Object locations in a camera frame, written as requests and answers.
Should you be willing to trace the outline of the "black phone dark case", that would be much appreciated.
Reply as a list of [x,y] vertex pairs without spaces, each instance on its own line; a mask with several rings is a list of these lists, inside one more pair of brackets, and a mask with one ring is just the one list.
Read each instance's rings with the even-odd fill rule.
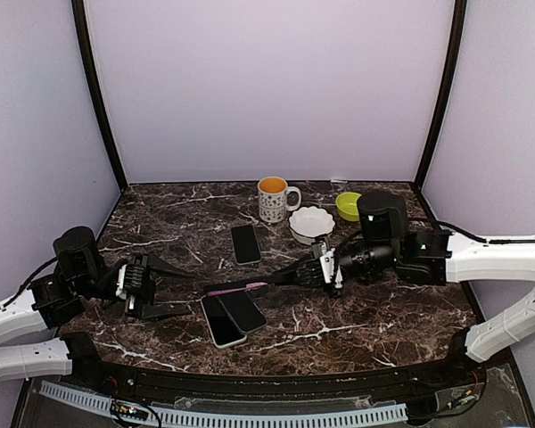
[[209,284],[203,287],[203,295],[208,296],[219,296],[223,294],[229,294],[233,292],[246,292],[250,290],[255,290],[267,286],[268,283],[264,281],[236,281],[223,284]]

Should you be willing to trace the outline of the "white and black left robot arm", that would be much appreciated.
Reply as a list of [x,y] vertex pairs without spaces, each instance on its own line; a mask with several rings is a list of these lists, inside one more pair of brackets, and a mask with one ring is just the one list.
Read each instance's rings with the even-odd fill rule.
[[85,300],[121,302],[128,317],[161,321],[183,316],[154,302],[152,274],[188,278],[190,273],[153,254],[135,255],[108,267],[93,231],[75,226],[53,242],[54,258],[38,267],[11,297],[0,302],[0,383],[48,375],[74,375],[89,389],[108,381],[87,333],[68,333],[52,340],[12,346],[8,342],[30,333],[53,330],[85,311]]

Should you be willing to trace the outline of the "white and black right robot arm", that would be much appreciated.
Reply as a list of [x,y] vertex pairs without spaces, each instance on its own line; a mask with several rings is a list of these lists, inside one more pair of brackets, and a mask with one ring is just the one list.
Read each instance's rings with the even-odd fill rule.
[[[393,193],[363,194],[356,202],[359,232],[339,246],[316,237],[310,254],[271,276],[276,285],[322,287],[333,297],[346,278],[372,283],[385,270],[417,285],[469,281],[525,281],[535,284],[535,235],[481,237],[448,223],[410,232],[405,201]],[[472,366],[535,333],[535,285],[524,297],[488,321],[455,333],[437,378],[455,387]]]

